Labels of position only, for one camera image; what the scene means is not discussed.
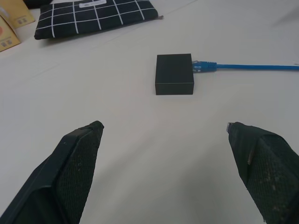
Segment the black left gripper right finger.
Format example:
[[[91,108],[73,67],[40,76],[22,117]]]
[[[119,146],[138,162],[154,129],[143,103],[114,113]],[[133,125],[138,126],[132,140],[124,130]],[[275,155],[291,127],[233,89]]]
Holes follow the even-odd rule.
[[[228,140],[246,189],[268,224],[299,222],[299,156],[278,134],[228,123]]]

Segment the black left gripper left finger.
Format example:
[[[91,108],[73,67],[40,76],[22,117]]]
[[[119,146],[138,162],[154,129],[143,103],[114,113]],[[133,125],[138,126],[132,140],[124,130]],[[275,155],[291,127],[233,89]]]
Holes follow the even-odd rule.
[[[78,224],[91,189],[104,126],[65,135],[31,173],[0,217],[2,224]]]

